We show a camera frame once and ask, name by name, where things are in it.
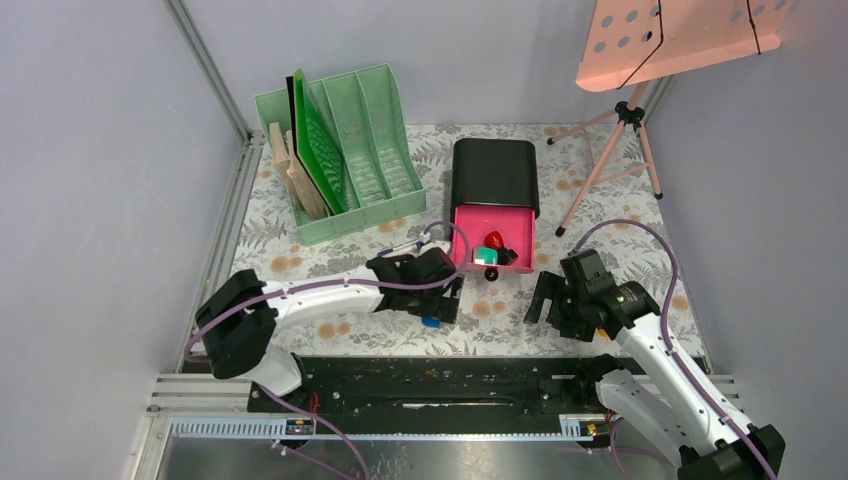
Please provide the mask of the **blue whiteboard eraser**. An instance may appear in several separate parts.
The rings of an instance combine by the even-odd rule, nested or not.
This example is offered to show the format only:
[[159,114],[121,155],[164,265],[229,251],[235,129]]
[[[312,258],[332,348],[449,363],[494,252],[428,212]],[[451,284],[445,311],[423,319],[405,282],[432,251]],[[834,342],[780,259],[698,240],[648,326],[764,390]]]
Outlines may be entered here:
[[439,328],[441,326],[440,320],[430,317],[422,317],[421,323],[423,326],[428,328]]

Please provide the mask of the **green grey eraser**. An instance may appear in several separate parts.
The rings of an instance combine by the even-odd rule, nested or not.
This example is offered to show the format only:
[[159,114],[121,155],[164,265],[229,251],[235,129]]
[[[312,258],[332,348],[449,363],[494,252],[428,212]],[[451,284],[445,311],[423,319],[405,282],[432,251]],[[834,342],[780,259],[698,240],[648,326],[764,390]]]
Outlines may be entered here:
[[475,247],[473,249],[473,263],[478,265],[498,265],[498,252],[489,247]]

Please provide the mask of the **black pink drawer unit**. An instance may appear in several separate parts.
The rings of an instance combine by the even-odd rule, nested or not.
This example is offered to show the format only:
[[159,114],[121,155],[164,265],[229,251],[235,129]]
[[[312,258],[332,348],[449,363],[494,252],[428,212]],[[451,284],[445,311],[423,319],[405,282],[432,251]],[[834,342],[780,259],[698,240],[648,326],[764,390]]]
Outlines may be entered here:
[[[469,269],[494,282],[503,274],[535,268],[540,195],[535,146],[527,140],[462,138],[453,145],[450,182],[453,261],[470,255]],[[473,263],[473,249],[498,231],[518,254],[510,266]]]

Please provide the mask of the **purple 52-storey treehouse book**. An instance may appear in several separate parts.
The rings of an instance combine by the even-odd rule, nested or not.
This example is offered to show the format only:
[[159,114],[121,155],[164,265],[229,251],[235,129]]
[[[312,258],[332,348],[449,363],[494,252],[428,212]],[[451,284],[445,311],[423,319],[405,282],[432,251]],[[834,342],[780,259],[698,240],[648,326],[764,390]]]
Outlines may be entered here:
[[285,132],[285,139],[289,158],[287,175],[292,181],[297,202],[310,220],[327,218],[330,211],[320,191],[313,184],[299,157],[295,154],[294,139],[291,130]]

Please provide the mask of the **white AVE notebook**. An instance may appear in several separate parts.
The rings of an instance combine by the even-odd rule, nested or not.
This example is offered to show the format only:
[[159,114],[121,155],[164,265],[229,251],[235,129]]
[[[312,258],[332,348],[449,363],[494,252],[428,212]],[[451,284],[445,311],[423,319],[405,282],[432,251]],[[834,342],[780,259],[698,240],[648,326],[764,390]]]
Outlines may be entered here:
[[325,196],[322,194],[321,189],[319,187],[319,184],[316,182],[315,178],[311,174],[307,163],[302,159],[302,156],[301,156],[301,153],[300,153],[299,147],[301,146],[301,142],[300,142],[299,134],[301,133],[302,128],[300,127],[300,124],[298,123],[297,96],[296,96],[296,93],[295,93],[294,77],[292,75],[286,77],[286,87],[287,87],[287,94],[288,94],[288,101],[289,101],[290,125],[291,125],[291,131],[292,131],[293,139],[294,139],[295,154],[299,157],[299,160],[301,161],[305,170],[309,174],[310,179],[312,180],[313,184],[320,191],[329,211],[331,212],[330,204],[328,203]]

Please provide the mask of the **green transparent plastic folder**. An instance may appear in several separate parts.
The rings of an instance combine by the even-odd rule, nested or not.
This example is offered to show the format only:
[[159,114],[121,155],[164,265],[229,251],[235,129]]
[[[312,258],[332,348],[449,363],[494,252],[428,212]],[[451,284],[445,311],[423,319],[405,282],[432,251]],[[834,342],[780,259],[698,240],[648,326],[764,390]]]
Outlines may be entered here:
[[298,123],[302,128],[299,134],[302,159],[307,163],[322,194],[330,204],[330,215],[345,213],[348,208],[341,151],[312,100],[303,71],[298,69],[293,77]]

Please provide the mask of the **green 104-storey treehouse book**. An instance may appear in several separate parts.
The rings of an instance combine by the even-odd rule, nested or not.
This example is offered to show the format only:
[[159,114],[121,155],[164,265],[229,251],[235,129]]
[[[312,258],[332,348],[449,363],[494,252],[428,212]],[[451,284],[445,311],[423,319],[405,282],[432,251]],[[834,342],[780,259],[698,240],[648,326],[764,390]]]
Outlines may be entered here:
[[272,166],[280,174],[291,200],[296,206],[303,208],[296,185],[289,174],[290,156],[286,148],[283,132],[278,122],[269,124],[269,140],[272,150]]

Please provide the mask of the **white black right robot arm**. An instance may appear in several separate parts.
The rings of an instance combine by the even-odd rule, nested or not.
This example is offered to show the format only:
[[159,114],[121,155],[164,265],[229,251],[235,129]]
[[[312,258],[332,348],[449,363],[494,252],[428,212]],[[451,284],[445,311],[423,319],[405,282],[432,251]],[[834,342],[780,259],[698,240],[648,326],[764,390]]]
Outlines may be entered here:
[[756,426],[674,338],[658,303],[636,281],[616,282],[599,254],[574,253],[560,275],[540,273],[525,320],[545,319],[561,336],[588,342],[602,330],[658,389],[645,392],[610,355],[584,362],[574,402],[603,407],[629,422],[668,459],[680,479],[774,479],[786,443],[772,425]]

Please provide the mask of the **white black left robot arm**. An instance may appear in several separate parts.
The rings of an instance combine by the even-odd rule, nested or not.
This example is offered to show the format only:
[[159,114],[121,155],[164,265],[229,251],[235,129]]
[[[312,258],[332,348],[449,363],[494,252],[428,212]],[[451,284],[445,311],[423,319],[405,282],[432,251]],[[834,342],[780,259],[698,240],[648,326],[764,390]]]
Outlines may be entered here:
[[382,255],[342,273],[302,281],[262,281],[252,269],[234,274],[196,312],[205,362],[218,380],[245,379],[271,392],[288,411],[309,401],[299,357],[273,339],[300,324],[348,313],[405,312],[455,321],[464,279],[449,244]]

